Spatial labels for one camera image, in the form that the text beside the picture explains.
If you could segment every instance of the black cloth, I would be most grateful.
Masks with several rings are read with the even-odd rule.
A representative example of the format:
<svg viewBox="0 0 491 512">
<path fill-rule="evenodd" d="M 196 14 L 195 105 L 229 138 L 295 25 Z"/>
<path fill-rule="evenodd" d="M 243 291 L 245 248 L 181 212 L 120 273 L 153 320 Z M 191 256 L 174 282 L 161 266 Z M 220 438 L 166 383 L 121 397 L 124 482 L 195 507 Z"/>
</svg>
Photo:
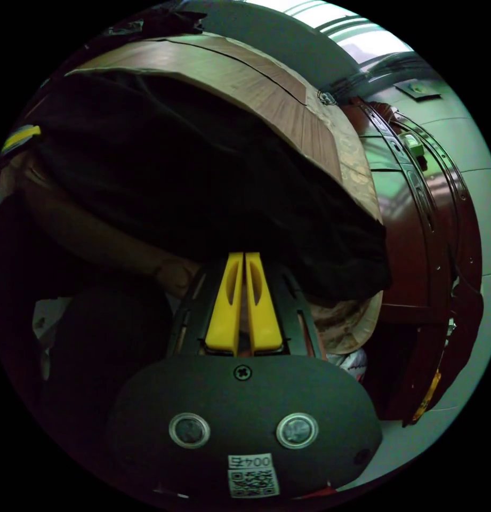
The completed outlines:
<svg viewBox="0 0 491 512">
<path fill-rule="evenodd" d="M 165 356 L 171 327 L 164 292 L 120 275 L 77 293 L 56 330 L 40 400 L 45 428 L 78 463 L 119 487 L 127 478 L 106 448 L 107 417 L 125 382 Z"/>
<path fill-rule="evenodd" d="M 258 117 L 206 91 L 121 71 L 74 74 L 29 122 L 58 183 L 130 235 L 201 263 L 259 251 L 322 299 L 390 286 L 384 227 Z"/>
<path fill-rule="evenodd" d="M 69 297 L 100 272 L 52 241 L 13 194 L 0 205 L 0 358 L 24 403 L 37 407 L 39 343 L 33 331 L 39 300 Z"/>
</svg>

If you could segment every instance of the green object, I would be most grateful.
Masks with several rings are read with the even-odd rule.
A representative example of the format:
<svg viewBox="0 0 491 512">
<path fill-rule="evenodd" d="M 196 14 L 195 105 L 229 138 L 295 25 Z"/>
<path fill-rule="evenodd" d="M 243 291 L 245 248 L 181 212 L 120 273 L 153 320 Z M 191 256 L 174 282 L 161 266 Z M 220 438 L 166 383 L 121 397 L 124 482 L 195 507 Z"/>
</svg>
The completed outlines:
<svg viewBox="0 0 491 512">
<path fill-rule="evenodd" d="M 416 134 L 403 133 L 399 137 L 414 158 L 424 156 L 425 150 L 423 148 L 423 143 L 419 140 L 419 137 Z"/>
</svg>

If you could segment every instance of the window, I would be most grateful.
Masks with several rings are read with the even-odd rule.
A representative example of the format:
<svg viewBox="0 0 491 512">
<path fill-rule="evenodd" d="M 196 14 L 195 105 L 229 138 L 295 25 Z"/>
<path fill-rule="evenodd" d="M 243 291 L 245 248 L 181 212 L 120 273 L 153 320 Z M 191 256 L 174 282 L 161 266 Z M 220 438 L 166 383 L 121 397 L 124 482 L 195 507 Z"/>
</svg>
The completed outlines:
<svg viewBox="0 0 491 512">
<path fill-rule="evenodd" d="M 274 11 L 285 12 L 292 8 L 300 7 L 303 9 L 305 4 L 314 4 L 314 2 L 305 2 L 304 0 L 245 0 L 247 4 L 262 5 Z"/>
<path fill-rule="evenodd" d="M 302 21 L 311 28 L 322 27 L 329 32 L 329 38 L 343 48 L 357 64 L 370 65 L 369 61 L 389 53 L 412 52 L 413 49 L 387 32 L 379 25 L 337 5 L 323 0 L 244 0 L 246 3 L 262 5 L 275 11 L 284 12 Z"/>
<path fill-rule="evenodd" d="M 337 33 L 331 39 L 351 55 L 357 64 L 380 58 L 389 53 L 413 51 L 394 34 L 379 26 L 370 26 L 367 32 L 350 34 L 349 37 L 347 35 L 347 33 Z"/>
<path fill-rule="evenodd" d="M 287 14 L 292 15 L 294 18 L 302 21 L 306 25 L 309 25 L 312 28 L 319 27 L 328 21 L 338 20 L 340 18 L 344 18 L 345 16 L 355 16 L 356 14 L 351 11 L 347 11 L 342 7 L 338 7 L 337 5 L 328 4 L 326 2 L 318 2 L 314 7 L 304 10 L 299 13 L 291 13 Z"/>
</svg>

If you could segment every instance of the screw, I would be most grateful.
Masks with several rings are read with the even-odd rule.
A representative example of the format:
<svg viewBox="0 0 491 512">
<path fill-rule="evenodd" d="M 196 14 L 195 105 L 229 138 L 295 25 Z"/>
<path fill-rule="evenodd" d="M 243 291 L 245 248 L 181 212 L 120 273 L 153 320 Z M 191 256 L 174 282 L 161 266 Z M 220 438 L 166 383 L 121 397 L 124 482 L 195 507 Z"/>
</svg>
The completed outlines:
<svg viewBox="0 0 491 512">
<path fill-rule="evenodd" d="M 251 378 L 252 370 L 248 366 L 245 366 L 245 364 L 240 364 L 240 366 L 235 368 L 233 375 L 235 376 L 235 379 L 248 380 Z"/>
</svg>

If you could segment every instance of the wall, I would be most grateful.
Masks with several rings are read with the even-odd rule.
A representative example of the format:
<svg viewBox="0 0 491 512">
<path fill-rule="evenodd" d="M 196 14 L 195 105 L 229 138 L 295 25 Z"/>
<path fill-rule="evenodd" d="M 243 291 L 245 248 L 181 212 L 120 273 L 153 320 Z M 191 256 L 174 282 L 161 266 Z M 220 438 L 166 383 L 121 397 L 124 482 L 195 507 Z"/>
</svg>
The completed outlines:
<svg viewBox="0 0 491 512">
<path fill-rule="evenodd" d="M 189 0 L 183 8 L 208 13 L 203 20 L 207 32 L 271 55 L 318 89 L 359 70 L 353 58 L 328 37 L 286 14 L 231 0 Z"/>
</svg>

